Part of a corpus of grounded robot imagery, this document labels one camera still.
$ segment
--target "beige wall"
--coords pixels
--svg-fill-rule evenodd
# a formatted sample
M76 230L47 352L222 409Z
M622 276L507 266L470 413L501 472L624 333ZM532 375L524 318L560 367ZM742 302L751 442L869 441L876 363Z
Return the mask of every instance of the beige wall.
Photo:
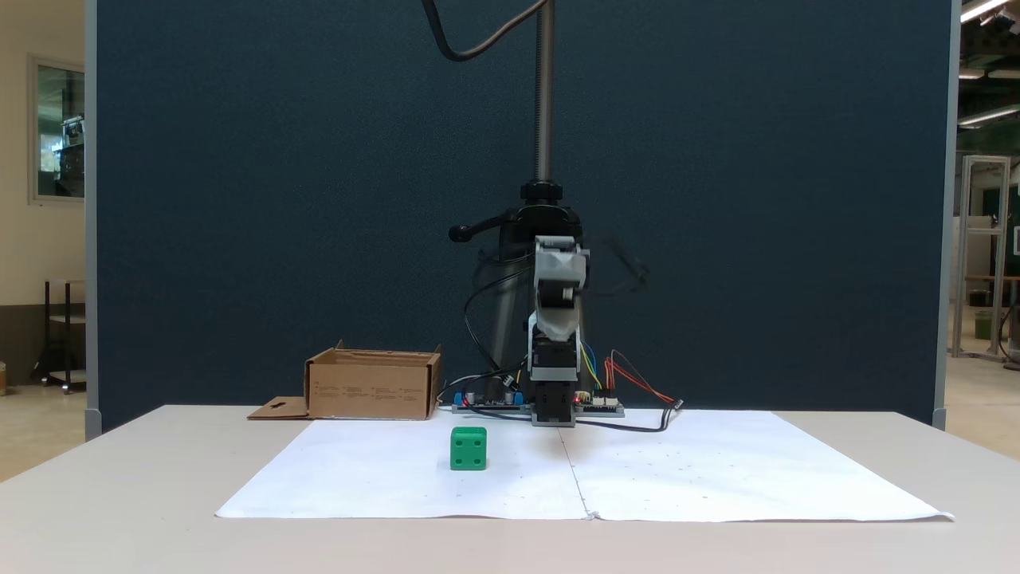
M84 204L29 205L30 52L84 64L85 0L0 0L0 306L85 276Z

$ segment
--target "red wire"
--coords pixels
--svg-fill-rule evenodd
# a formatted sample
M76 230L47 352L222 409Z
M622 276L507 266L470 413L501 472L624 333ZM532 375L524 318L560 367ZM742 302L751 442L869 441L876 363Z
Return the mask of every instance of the red wire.
M623 356L622 353L620 353L620 352L618 352L616 350L613 350L613 351L610 352L609 357L606 358L606 363L605 363L605 365L606 365L607 379L613 380L613 384L609 388L616 388L615 377L612 374L613 373L619 373L619 374L623 375L624 377L626 377L627 380L629 380L633 384L635 384L639 387L641 387L641 388L643 388L643 389L651 393L652 395L658 397L662 401L664 401L666 403L675 403L670 397L662 395L661 393L659 393L659 392L655 390L654 388L652 388L652 385L648 384L648 381L645 380L645 377L643 377L641 375L641 373L638 373L638 377L641 377L641 380L638 380L638 378L635 378L633 375L631 375L630 373L628 373L623 367L620 367L620 365L618 363L616 363L616 361L613 359L613 354L619 355L628 364L630 363L627 360L627 358Z

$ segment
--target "floor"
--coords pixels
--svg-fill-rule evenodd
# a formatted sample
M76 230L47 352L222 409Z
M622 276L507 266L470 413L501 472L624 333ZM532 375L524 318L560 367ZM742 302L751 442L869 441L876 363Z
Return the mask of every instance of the floor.
M0 397L0 482L85 442L85 394L10 387Z
M951 306L951 346L953 311ZM976 311L964 308L960 348L967 352L984 353L990 343L974 337ZM1020 460L1020 372L1008 371L1003 369L1001 363L981 359L948 358L946 413L948 432Z
M973 310L965 316L963 349L985 351L974 338ZM21 386L0 398L0 482L85 441L84 393ZM979 359L947 359L947 430L1020 460L1020 372Z

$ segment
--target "white table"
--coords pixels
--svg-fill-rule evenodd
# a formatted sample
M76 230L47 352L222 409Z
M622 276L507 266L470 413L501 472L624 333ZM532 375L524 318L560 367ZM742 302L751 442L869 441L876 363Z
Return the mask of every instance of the white table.
M164 407L0 484L0 572L1020 572L1020 463L899 415L779 413L957 522L215 518L309 424L253 410Z

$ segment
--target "ceiling light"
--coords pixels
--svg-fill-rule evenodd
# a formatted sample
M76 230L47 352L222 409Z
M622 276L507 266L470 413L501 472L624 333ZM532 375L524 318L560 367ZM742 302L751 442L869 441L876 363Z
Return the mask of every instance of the ceiling light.
M960 14L960 23L970 21L984 12L987 12L992 8L998 8L1009 1L1010 0L974 0L973 2L967 2L964 4L963 11Z
M1006 107L991 109L975 115L968 115L967 117L961 117L960 120L957 121L957 124L961 126L967 126L972 123L987 121L988 119L994 119L996 117L1002 117L1004 115L1009 115L1011 113L1016 113L1018 111L1020 111L1020 104L1008 105Z

